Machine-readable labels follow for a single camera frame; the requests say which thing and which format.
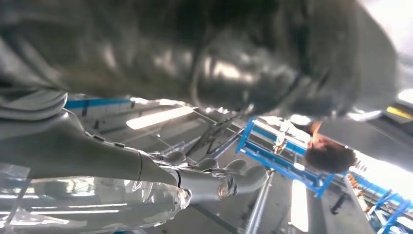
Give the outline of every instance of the plastic wrap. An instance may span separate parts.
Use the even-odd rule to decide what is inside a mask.
[[[136,230],[173,219],[190,200],[183,189],[144,181],[65,177],[33,179],[27,184],[21,197],[18,193],[0,195],[0,233],[99,234]],[[15,198],[14,205],[8,202],[11,198]]]

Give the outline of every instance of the metal bar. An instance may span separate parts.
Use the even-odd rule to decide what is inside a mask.
[[[256,119],[257,119],[257,117],[252,117],[252,118],[249,119],[248,124],[245,127],[244,134],[241,137],[240,142],[238,143],[237,149],[235,150],[236,154],[244,147],[245,141],[249,137],[249,135],[252,131],[252,128],[254,127],[254,121]]]
[[[270,174],[267,182],[261,187],[260,193],[258,194],[257,201],[255,202],[254,208],[252,209],[251,216],[246,225],[244,234],[256,234],[258,227],[260,226],[261,216],[264,212],[265,203],[267,201],[268,193],[270,191],[270,186],[274,173]]]
[[[310,189],[314,192],[318,191],[318,188],[314,187],[312,185],[312,183],[309,183],[308,181],[303,180],[302,177],[296,175],[295,173],[288,172],[287,170],[279,167],[278,165],[274,164],[273,162],[268,162],[264,158],[255,155],[254,153],[250,152],[249,150],[241,149],[241,152],[245,153],[246,155],[250,156],[251,158],[257,160],[258,162],[264,164],[265,166],[273,168],[276,172],[282,174],[283,176],[286,176],[290,179],[296,179],[296,180],[299,180],[299,181],[303,182],[305,184],[305,186],[307,186],[308,189]]]
[[[294,164],[284,158],[281,158],[280,156],[274,155],[272,152],[269,152],[268,150],[264,149],[263,147],[251,142],[247,141],[245,143],[245,148],[249,149],[251,152],[257,152],[260,156],[263,156],[274,163],[277,163],[284,167],[285,169],[289,168],[290,171],[293,173],[299,175],[299,176],[305,176],[307,179],[309,179],[312,183],[315,183],[317,181],[317,175],[314,173],[310,172],[308,169],[305,169],[304,171],[301,171],[297,168],[294,167]]]
[[[224,220],[222,220],[217,215],[215,215],[214,213],[212,213],[208,209],[204,208],[203,206],[198,205],[198,204],[191,204],[191,207],[193,207],[198,212],[202,213],[207,218],[211,219],[212,221],[214,221],[215,223],[217,223],[218,225],[220,225],[221,227],[223,227],[225,230],[229,231],[230,233],[238,234],[238,230],[234,226],[232,226],[231,224],[225,222]]]
[[[319,188],[319,191],[316,193],[316,198],[321,198],[323,193],[327,190],[328,186],[331,184],[331,182],[334,179],[334,174],[330,174],[327,179],[324,181],[323,185],[321,188]]]
[[[373,214],[373,212],[376,211],[377,209],[379,209],[381,205],[383,205],[384,203],[394,199],[396,196],[398,196],[398,194],[388,195],[387,197],[382,196],[382,198],[380,198],[375,203],[375,205],[369,210],[368,214],[369,215]]]
[[[217,159],[219,156],[221,156],[240,138],[240,135],[243,133],[244,130],[245,128],[241,128],[237,133],[234,133],[225,144],[223,144],[222,146],[217,148],[214,152],[212,152],[209,155],[209,157]]]
[[[343,180],[344,180],[344,183],[346,184],[350,197],[354,205],[356,206],[356,211],[354,212],[354,215],[355,215],[356,220],[358,220],[357,226],[362,230],[362,232],[360,233],[375,234],[375,231],[373,230],[372,226],[369,223],[369,220],[367,218],[364,208],[361,207],[360,202],[364,202],[364,201],[360,201],[361,198],[357,197],[357,195],[354,192],[353,187],[351,186],[351,183],[348,177],[345,176]]]
[[[397,222],[397,218],[402,216],[406,212],[406,210],[410,208],[411,205],[412,205],[412,201],[410,200],[406,200],[403,204],[401,204],[399,208],[397,209],[397,211],[395,211],[394,214],[390,216],[390,218],[387,220],[386,225],[384,225],[383,227],[380,228],[380,230],[378,230],[377,234],[389,233],[390,228],[394,226],[395,223]]]
[[[383,196],[381,196],[381,198],[379,198],[376,202],[376,206],[379,204],[383,204],[384,202],[388,201],[389,199],[392,198],[392,196],[394,196],[395,194],[392,194],[392,190],[388,190]]]

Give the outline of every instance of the blue metal frame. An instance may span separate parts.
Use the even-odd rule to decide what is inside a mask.
[[[330,183],[333,181],[334,174],[329,175],[320,186],[320,181],[324,174],[316,175],[307,169],[301,171],[294,167],[293,162],[290,162],[278,155],[275,155],[273,152],[270,152],[264,149],[263,147],[255,144],[254,142],[250,141],[248,137],[253,131],[257,132],[260,135],[263,135],[268,139],[277,139],[277,136],[273,133],[256,126],[254,123],[255,121],[256,118],[251,118],[249,120],[247,126],[245,127],[244,134],[242,135],[240,142],[238,144],[236,153],[243,152],[251,158],[261,162],[265,166],[273,168],[280,174],[288,178],[301,181],[307,186],[308,189],[316,193],[316,198],[321,198],[321,196],[327,190]],[[293,151],[301,155],[305,154],[305,149],[295,145],[292,142],[288,142],[286,148],[290,151]]]
[[[377,234],[388,234],[390,228],[397,223],[397,218],[402,216],[410,207],[412,206],[412,201],[405,200],[402,204],[399,205],[399,208],[390,216],[386,224],[378,230]]]
[[[66,109],[81,109],[81,108],[88,108],[88,107],[96,107],[96,106],[108,106],[108,105],[116,105],[116,104],[124,104],[130,103],[129,99],[103,99],[103,98],[96,98],[96,99],[85,99],[85,100],[70,100],[67,101],[65,108]]]

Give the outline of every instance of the blue rack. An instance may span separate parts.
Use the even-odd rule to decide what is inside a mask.
[[[265,129],[255,125],[256,117],[251,118],[244,130],[242,137],[240,138],[236,153],[242,152],[251,158],[261,162],[267,167],[273,168],[278,173],[291,178],[296,179],[304,183],[308,189],[316,193],[317,198],[321,198],[327,187],[334,179],[334,174],[327,175],[327,178],[322,181],[325,174],[316,175],[313,172],[305,169],[301,171],[294,167],[294,164],[273,152],[270,152],[263,147],[255,144],[249,140],[251,132],[257,132],[258,134],[270,139],[276,140],[277,136]],[[288,142],[286,149],[298,154],[305,154],[305,149],[297,146],[292,142]]]

